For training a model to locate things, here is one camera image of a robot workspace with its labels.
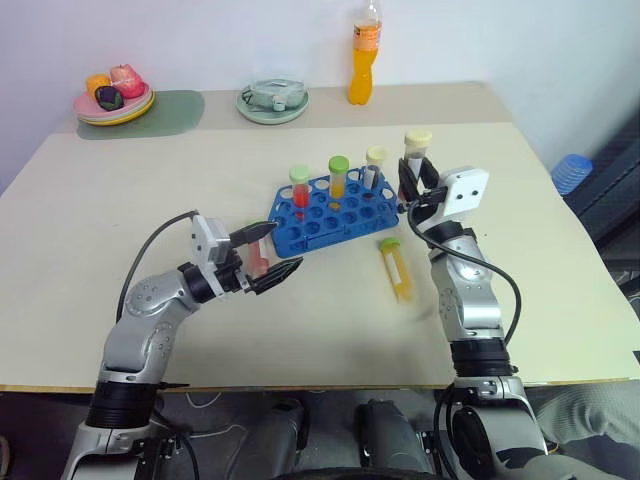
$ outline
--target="red apple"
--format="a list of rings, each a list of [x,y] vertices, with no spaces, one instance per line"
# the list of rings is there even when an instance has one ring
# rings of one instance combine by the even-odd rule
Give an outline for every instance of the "red apple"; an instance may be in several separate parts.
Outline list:
[[[131,65],[119,65],[111,69],[111,84],[124,98],[139,97],[144,93],[144,82]]]

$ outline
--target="blue test tube rack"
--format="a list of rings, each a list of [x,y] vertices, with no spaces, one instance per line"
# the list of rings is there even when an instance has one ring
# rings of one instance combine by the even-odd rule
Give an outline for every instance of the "blue test tube rack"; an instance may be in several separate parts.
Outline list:
[[[338,200],[329,196],[328,175],[314,178],[306,208],[293,204],[291,185],[278,189],[269,212],[269,220],[278,223],[271,232],[278,256],[293,257],[397,225],[396,193],[379,175],[376,187],[367,189],[360,180],[362,168],[349,170]]]

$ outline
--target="plate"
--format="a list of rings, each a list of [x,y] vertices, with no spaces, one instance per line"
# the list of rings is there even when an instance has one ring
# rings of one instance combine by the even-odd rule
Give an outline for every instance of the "plate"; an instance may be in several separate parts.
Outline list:
[[[149,97],[153,90],[149,88],[149,85],[144,86],[144,93],[136,98],[125,98],[124,107],[118,110],[112,110],[110,112],[104,110],[98,102],[89,96],[87,92],[80,95],[73,101],[73,111],[76,115],[91,118],[96,121],[101,120],[114,120],[116,117],[122,117],[133,112],[136,108],[141,107],[149,101]]]
[[[91,119],[87,119],[84,117],[78,117],[78,120],[80,120],[81,122],[84,123],[88,123],[89,125],[95,125],[97,127],[108,127],[110,125],[120,125],[121,123],[126,123],[128,121],[131,121],[135,118],[138,118],[140,116],[142,116],[143,114],[145,114],[147,112],[147,110],[149,110],[151,108],[151,106],[153,105],[153,102],[156,99],[156,93],[155,92],[151,92],[151,99],[149,100],[149,102],[146,105],[143,105],[141,108],[139,108],[138,110],[135,110],[133,112],[129,112],[128,115],[116,118],[116,119],[112,119],[112,120],[102,120],[102,121],[97,121],[97,120],[91,120]]]
[[[262,125],[279,125],[281,123],[287,123],[291,120],[298,118],[304,113],[309,106],[309,92],[304,93],[302,103],[298,108],[292,110],[285,110],[284,112],[265,111],[261,108],[256,108],[242,99],[242,92],[236,97],[236,108],[247,119],[255,123]]]

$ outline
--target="beige table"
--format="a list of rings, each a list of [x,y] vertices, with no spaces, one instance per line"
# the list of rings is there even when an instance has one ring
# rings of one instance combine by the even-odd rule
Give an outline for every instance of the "beige table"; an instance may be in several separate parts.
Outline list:
[[[124,275],[147,235],[192,208],[229,228],[264,218],[290,164],[325,174],[334,154],[403,150],[414,126],[433,132],[440,171],[490,172],[466,224],[518,281],[524,306],[510,345],[527,384],[638,377],[640,323],[579,221],[508,113],[476,84],[386,87],[365,108],[312,91],[298,121],[259,127],[206,94],[186,134],[87,141],[65,122],[0,198],[0,389],[91,390]],[[384,172],[397,185],[396,162]],[[418,299],[398,305],[376,241],[404,241]],[[137,278],[189,259],[189,225],[159,238]],[[453,376],[426,248],[398,227],[305,255],[269,293],[205,305],[181,327],[165,379],[194,387],[433,386]],[[505,323],[509,287],[493,282]]]

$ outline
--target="white wall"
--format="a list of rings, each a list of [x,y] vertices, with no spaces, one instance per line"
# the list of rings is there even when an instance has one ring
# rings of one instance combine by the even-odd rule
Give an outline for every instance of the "white wall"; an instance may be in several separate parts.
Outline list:
[[[84,77],[118,63],[156,89],[235,89],[265,58],[311,85],[346,85],[356,5],[3,2],[0,192]],[[487,81],[549,168],[565,153],[592,153],[640,99],[638,0],[387,0],[383,12],[377,84]]]

